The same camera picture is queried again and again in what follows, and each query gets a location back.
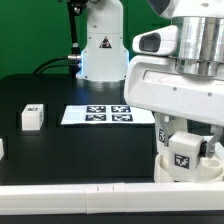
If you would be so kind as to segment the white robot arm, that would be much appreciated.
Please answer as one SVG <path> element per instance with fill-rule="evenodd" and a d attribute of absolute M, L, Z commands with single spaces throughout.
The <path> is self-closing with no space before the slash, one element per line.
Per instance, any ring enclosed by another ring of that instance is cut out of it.
<path fill-rule="evenodd" d="M 214 155 L 224 131 L 224 0 L 147 0 L 169 26 L 135 36 L 133 59 L 123 45 L 120 0 L 87 0 L 87 45 L 78 81 L 95 88 L 123 84 L 126 102 L 153 111 L 171 145 L 188 120 L 212 126 L 204 144 Z"/>

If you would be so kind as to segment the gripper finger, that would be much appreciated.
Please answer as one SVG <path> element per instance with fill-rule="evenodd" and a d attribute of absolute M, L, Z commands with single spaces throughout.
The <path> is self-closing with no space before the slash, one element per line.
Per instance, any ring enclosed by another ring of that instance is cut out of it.
<path fill-rule="evenodd" d="M 164 145 L 169 146 L 169 139 L 174 133 L 173 126 L 171 124 L 172 121 L 175 120 L 174 116 L 166 115 L 166 114 L 160 114 L 160 125 L 164 131 L 165 139 L 164 139 Z"/>
<path fill-rule="evenodd" d="M 200 156 L 211 158 L 215 154 L 215 146 L 224 135 L 224 128 L 221 126 L 211 126 L 213 136 L 209 141 L 204 140 L 200 147 Z"/>

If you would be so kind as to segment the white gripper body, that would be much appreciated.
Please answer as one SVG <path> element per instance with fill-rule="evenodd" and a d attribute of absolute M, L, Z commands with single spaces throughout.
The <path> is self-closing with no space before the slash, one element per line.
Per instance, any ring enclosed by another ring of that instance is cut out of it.
<path fill-rule="evenodd" d="M 180 74 L 175 60 L 135 56 L 124 88 L 128 105 L 224 127 L 224 65 L 215 77 Z"/>

